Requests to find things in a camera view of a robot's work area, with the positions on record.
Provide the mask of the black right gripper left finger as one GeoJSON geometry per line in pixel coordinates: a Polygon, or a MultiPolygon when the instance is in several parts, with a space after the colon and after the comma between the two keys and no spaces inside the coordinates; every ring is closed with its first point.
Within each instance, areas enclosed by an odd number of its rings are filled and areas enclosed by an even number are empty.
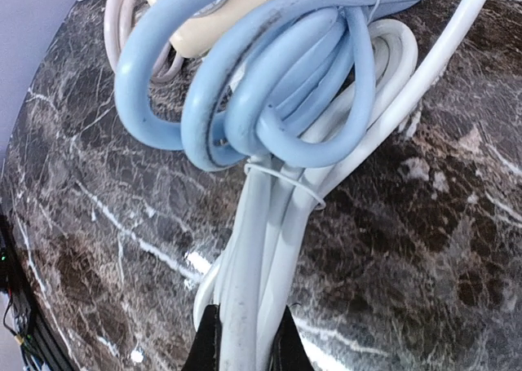
{"type": "Polygon", "coordinates": [[[218,371],[222,325],[219,306],[206,306],[182,371],[218,371]]]}

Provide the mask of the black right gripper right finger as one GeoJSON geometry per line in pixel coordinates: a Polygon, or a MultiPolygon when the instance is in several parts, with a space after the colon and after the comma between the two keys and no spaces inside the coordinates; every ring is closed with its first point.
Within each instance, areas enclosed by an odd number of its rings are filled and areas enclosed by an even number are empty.
{"type": "Polygon", "coordinates": [[[272,343],[270,370],[273,371],[313,371],[293,316],[285,308],[281,323],[272,343]]]}

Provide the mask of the beige cube socket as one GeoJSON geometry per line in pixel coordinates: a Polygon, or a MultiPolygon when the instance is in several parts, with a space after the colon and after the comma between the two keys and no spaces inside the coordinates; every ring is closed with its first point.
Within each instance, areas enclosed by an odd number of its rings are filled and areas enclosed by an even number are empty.
{"type": "Polygon", "coordinates": [[[169,38],[181,57],[204,55],[238,20],[269,0],[214,0],[185,20],[169,38]]]}

